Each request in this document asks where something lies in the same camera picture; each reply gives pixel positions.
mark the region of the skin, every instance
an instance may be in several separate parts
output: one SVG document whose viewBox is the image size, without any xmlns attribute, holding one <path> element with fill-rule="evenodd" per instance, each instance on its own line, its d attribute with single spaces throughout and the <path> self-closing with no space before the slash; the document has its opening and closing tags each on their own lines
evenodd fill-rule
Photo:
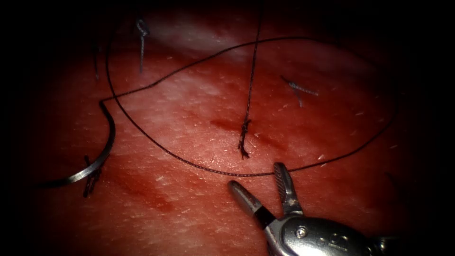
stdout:
<svg viewBox="0 0 455 256">
<path fill-rule="evenodd" d="M 54 49 L 52 60 L 32 73 L 36 86 L 23 93 L 25 104 L 15 108 L 12 118 L 18 126 L 13 134 L 22 146 L 12 150 L 20 170 L 12 174 L 21 188 L 13 201 L 21 219 L 17 232 L 32 251 L 47 255 L 266 255 L 260 229 L 228 193 L 227 182 L 239 181 L 280 217 L 273 176 L 237 178 L 182 163 L 136 129 L 114 100 L 106 106 L 116 123 L 115 144 L 94 193 L 82 197 L 85 180 L 56 189 L 29 189 L 30 184 L 74 174 L 85 167 L 84 155 L 93 161 L 104 147 L 108 124 L 98 101 L 112 96 L 104 46 L 120 9 L 91 16 L 91 22 L 58 38 L 71 52 Z M 296 9 L 277 9 L 270 3 L 264 10 L 261 39 L 333 38 L 319 19 L 323 14 L 303 20 L 292 15 Z M 256 6 L 144 8 L 151 34 L 142 73 L 140 39 L 137 31 L 130 33 L 134 16 L 127 16 L 109 56 L 115 93 L 147 86 L 200 58 L 253 41 L 257 13 Z M 368 30 L 353 31 L 342 40 L 349 48 L 392 71 L 406 64 L 400 45 L 383 42 Z M 89 35 L 103 46 L 97 55 L 99 80 L 87 50 Z M 412 76 L 402 73 L 399 85 L 392 83 L 382 71 L 336 45 L 304 40 L 260 44 L 252 122 L 245 138 L 250 158 L 242 160 L 237 144 L 253 47 L 193 66 L 119 102 L 146 133 L 178 156 L 216 170 L 252 174 L 271 172 L 277 161 L 291 169 L 356 149 L 390 120 L 396 91 L 404 93 L 394 123 L 367 147 L 291 175 L 307 216 L 339 221 L 367 236 L 410 236 L 416 219 L 425 227 L 427 213 L 414 211 L 414 199 L 419 198 L 421 209 L 428 204 L 429 195 L 417 188 L 428 166 L 420 156 L 431 154 L 433 138 L 416 142 L 419 134 L 432 130 L 419 121 L 427 118 L 420 104 L 425 94 Z M 318 96 L 299 92 L 300 108 L 280 75 Z M 21 158 L 15 154 L 19 150 Z"/>
</svg>

